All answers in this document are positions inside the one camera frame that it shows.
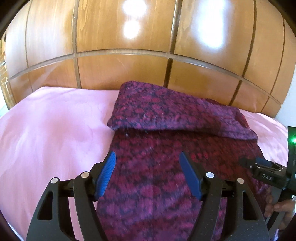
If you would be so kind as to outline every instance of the bed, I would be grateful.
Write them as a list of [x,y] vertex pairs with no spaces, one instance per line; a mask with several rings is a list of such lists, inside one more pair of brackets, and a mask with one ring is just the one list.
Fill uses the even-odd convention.
[[[35,207],[52,177],[75,178],[108,153],[107,126],[119,91],[42,87],[0,119],[0,210],[25,239]],[[287,164],[287,129],[264,114],[240,110],[267,160]],[[75,237],[83,240],[74,200]]]

